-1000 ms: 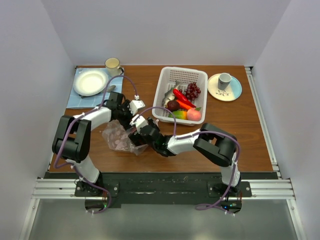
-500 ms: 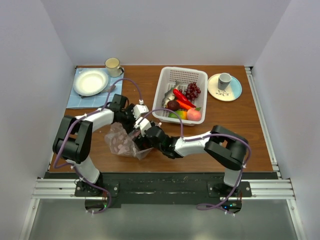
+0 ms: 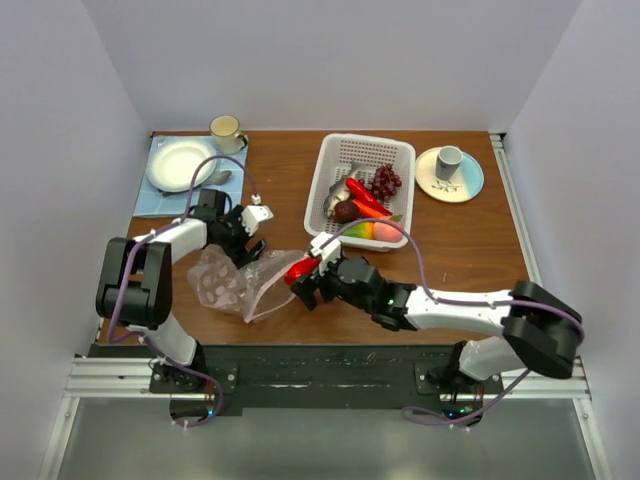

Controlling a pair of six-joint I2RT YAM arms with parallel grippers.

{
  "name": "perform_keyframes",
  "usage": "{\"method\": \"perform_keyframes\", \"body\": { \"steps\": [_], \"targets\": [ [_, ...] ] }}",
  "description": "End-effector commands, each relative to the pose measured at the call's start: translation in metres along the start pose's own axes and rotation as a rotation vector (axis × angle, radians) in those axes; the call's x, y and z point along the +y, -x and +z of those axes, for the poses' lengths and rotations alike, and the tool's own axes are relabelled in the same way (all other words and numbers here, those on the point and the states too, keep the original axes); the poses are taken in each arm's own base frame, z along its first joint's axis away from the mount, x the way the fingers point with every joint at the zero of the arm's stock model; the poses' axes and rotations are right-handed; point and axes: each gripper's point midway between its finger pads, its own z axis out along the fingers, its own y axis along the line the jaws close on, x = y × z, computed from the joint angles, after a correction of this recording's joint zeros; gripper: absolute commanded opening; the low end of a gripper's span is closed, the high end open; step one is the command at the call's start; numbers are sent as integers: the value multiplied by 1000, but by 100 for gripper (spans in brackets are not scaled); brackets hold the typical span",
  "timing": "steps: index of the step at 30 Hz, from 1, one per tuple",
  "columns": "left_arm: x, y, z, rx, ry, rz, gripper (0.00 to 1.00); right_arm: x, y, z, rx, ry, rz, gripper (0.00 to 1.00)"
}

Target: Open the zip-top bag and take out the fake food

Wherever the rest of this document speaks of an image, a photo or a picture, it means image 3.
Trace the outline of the fake red bell pepper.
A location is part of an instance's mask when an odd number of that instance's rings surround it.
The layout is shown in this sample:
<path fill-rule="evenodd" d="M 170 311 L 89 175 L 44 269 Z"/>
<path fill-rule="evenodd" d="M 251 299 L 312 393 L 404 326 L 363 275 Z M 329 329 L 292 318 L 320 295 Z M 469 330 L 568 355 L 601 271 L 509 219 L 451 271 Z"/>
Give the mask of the fake red bell pepper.
<path fill-rule="evenodd" d="M 284 275 L 284 282 L 287 286 L 293 286 L 300 277 L 309 275 L 321 262 L 320 258 L 305 257 L 294 263 Z"/>

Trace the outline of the clear zip top bag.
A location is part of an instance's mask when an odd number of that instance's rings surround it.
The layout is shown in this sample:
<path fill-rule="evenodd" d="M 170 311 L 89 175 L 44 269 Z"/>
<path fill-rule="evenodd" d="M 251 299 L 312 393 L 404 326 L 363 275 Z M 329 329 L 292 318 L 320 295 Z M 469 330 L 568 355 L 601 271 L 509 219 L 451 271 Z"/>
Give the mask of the clear zip top bag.
<path fill-rule="evenodd" d="M 284 276 L 305 258 L 299 250 L 268 250 L 238 267 L 221 247 L 210 245 L 188 271 L 187 280 L 201 305 L 239 316 L 247 324 L 258 323 L 294 300 Z"/>

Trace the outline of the fake mango green orange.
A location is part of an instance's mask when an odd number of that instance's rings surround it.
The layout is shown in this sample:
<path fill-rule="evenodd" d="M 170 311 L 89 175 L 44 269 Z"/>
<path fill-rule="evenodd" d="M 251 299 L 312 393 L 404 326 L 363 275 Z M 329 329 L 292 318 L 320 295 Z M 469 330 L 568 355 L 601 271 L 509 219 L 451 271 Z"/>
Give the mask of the fake mango green orange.
<path fill-rule="evenodd" d="M 374 225 L 375 223 L 370 221 L 362 223 L 353 222 L 342 233 L 342 235 L 361 240 L 374 240 Z"/>

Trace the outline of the fake dark purple fruit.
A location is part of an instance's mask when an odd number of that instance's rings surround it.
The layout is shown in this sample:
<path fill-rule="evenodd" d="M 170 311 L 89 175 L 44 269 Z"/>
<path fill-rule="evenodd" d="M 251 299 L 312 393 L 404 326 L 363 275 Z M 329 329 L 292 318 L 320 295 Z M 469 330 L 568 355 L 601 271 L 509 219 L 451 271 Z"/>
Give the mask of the fake dark purple fruit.
<path fill-rule="evenodd" d="M 354 202 L 344 200 L 335 205 L 332 217 L 338 224 L 346 224 L 359 219 L 360 210 Z"/>

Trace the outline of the fake peach pink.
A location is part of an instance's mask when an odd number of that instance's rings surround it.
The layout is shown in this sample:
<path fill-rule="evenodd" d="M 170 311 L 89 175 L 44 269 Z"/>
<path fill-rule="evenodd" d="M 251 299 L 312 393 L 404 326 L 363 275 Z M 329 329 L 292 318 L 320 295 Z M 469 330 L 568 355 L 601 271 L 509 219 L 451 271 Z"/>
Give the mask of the fake peach pink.
<path fill-rule="evenodd" d="M 387 243 L 397 243 L 401 241 L 403 234 L 392 224 L 397 224 L 401 216 L 383 216 L 373 224 L 373 238 L 376 241 Z"/>

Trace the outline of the fake carrot orange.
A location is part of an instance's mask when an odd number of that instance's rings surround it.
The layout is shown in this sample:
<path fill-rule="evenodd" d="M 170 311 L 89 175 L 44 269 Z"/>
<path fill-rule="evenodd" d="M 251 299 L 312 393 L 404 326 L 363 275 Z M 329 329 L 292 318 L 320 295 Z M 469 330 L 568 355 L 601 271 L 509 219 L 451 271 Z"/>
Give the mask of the fake carrot orange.
<path fill-rule="evenodd" d="M 353 203 L 356 205 L 363 218 L 383 218 L 391 217 L 393 215 L 392 212 L 385 208 L 379 209 L 375 206 L 363 203 L 360 200 L 354 200 Z"/>

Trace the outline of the fake fish grey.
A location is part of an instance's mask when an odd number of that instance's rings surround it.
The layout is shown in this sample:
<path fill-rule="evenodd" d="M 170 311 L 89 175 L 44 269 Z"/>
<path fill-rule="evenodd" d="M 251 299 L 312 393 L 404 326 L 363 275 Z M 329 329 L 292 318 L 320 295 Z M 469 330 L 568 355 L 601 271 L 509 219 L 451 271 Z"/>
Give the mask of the fake fish grey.
<path fill-rule="evenodd" d="M 363 169 L 362 163 L 353 162 L 348 173 L 345 173 L 330 188 L 323 204 L 323 213 L 327 218 L 332 218 L 334 210 L 339 202 L 346 201 L 351 196 L 351 191 L 346 185 L 348 178 L 355 179 L 359 171 Z"/>

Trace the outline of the fake red chili pepper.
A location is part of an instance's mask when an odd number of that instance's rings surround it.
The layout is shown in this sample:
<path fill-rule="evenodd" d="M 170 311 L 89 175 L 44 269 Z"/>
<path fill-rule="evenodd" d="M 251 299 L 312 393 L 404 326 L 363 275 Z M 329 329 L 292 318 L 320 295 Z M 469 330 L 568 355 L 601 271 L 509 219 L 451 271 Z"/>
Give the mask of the fake red chili pepper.
<path fill-rule="evenodd" d="M 345 183 L 347 188 L 349 189 L 349 191 L 351 192 L 351 194 L 354 196 L 356 200 L 360 200 L 363 203 L 367 203 L 379 209 L 382 209 L 382 208 L 387 209 L 373 196 L 371 192 L 369 192 L 356 179 L 348 177 L 345 180 Z"/>

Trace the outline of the fake purple grapes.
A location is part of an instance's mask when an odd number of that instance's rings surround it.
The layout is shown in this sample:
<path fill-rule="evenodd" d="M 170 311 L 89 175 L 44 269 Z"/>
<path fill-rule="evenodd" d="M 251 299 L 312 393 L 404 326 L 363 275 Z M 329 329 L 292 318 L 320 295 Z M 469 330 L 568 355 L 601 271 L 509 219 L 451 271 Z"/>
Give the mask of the fake purple grapes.
<path fill-rule="evenodd" d="M 391 164 L 386 164 L 376 169 L 368 189 L 378 201 L 384 202 L 395 196 L 401 186 L 400 176 L 395 173 Z"/>

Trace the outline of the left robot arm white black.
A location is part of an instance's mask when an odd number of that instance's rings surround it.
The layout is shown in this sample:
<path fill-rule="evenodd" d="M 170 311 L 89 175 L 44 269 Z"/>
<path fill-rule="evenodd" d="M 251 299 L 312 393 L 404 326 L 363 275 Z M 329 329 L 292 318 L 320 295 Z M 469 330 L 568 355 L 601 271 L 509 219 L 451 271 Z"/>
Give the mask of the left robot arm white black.
<path fill-rule="evenodd" d="M 203 347 L 185 332 L 172 313 L 173 264 L 209 245 L 220 247 L 238 268 L 259 258 L 266 242 L 247 243 L 273 213 L 254 194 L 248 206 L 225 209 L 228 195 L 200 193 L 198 203 L 171 223 L 136 238 L 108 241 L 96 294 L 96 311 L 110 321 L 107 339 L 117 343 L 114 329 L 127 329 L 157 352 L 160 378 L 185 392 L 209 386 Z"/>

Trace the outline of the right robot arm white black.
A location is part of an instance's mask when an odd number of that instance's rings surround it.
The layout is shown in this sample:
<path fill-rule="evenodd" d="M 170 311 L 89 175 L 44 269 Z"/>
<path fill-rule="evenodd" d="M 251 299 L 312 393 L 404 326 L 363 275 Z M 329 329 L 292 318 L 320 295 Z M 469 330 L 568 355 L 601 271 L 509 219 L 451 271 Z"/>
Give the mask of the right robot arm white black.
<path fill-rule="evenodd" d="M 384 278 L 363 257 L 330 263 L 306 258 L 284 277 L 308 310 L 339 299 L 390 331 L 454 329 L 481 333 L 482 341 L 456 346 L 435 381 L 469 392 L 495 374 L 527 368 L 552 379 L 573 374 L 584 338 L 580 314 L 531 281 L 488 293 L 427 291 Z"/>

